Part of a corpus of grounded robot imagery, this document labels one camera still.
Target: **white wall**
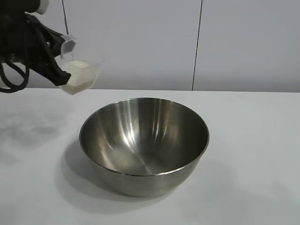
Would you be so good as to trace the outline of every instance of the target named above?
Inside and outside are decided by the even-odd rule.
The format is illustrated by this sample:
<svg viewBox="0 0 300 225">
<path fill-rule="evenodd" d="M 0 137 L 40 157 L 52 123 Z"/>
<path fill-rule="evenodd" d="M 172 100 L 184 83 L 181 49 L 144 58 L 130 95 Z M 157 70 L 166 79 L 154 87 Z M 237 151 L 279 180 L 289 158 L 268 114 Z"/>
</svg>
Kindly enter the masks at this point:
<svg viewBox="0 0 300 225">
<path fill-rule="evenodd" d="M 75 58 L 102 62 L 96 88 L 190 90 L 199 0 L 64 0 Z"/>
<path fill-rule="evenodd" d="M 300 91 L 299 8 L 203 0 L 195 90 Z"/>
</svg>

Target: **table surface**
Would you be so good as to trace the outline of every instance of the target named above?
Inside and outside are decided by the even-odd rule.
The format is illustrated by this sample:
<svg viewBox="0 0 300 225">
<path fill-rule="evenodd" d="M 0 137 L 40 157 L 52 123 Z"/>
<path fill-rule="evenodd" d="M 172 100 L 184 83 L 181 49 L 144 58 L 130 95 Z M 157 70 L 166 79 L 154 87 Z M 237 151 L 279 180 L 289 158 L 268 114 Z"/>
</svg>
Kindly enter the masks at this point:
<svg viewBox="0 0 300 225">
<path fill-rule="evenodd" d="M 136 97 L 182 103 L 210 129 L 195 171 L 159 198 L 116 194 L 78 144 L 90 114 Z M 1 224 L 300 224 L 299 93 L 26 89 L 0 105 Z"/>
</svg>

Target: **stainless steel bowl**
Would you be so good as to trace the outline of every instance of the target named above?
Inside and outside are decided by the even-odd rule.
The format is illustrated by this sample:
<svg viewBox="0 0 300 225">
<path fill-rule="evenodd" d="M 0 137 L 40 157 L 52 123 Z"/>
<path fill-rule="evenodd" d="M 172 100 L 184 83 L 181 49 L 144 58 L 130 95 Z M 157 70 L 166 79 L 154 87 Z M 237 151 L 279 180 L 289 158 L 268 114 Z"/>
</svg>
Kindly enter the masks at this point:
<svg viewBox="0 0 300 225">
<path fill-rule="evenodd" d="M 109 186 L 127 195 L 159 196 L 191 174 L 207 148 L 209 131 L 181 104 L 134 98 L 93 113 L 79 139 Z"/>
</svg>

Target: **white robot part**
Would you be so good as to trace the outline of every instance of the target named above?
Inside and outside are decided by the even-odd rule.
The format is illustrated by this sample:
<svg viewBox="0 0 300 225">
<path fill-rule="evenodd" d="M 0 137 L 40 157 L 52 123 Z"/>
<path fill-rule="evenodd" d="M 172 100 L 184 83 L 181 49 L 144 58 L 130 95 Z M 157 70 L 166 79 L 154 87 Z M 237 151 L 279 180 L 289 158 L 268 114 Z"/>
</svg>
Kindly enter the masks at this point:
<svg viewBox="0 0 300 225">
<path fill-rule="evenodd" d="M 40 0 L 39 8 L 37 9 L 37 13 L 44 14 L 47 11 L 49 0 Z"/>
</svg>

